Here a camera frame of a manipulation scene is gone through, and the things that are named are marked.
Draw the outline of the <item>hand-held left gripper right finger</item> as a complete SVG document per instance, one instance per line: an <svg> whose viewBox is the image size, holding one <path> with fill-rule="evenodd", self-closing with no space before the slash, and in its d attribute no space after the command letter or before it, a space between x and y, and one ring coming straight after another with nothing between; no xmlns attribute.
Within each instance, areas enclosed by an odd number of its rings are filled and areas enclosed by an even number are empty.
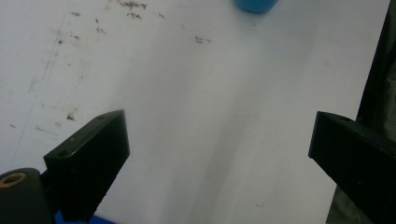
<svg viewBox="0 0 396 224"><path fill-rule="evenodd" d="M396 224L396 143L336 114L316 115L308 157L374 224Z"/></svg>

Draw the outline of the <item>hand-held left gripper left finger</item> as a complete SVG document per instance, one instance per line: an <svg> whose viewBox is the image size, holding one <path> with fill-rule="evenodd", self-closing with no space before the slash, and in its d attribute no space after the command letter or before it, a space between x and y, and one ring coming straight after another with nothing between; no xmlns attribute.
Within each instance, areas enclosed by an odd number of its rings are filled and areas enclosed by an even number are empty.
<svg viewBox="0 0 396 224"><path fill-rule="evenodd" d="M46 184L66 221L89 221L130 155L125 114L95 117L44 156Z"/></svg>

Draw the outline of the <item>blue round object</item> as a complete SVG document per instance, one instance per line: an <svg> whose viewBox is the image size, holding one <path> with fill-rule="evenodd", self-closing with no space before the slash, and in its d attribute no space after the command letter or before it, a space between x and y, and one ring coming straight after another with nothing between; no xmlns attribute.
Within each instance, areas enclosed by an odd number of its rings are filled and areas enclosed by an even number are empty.
<svg viewBox="0 0 396 224"><path fill-rule="evenodd" d="M278 0L234 0L236 5L251 13L266 13L272 9Z"/></svg>

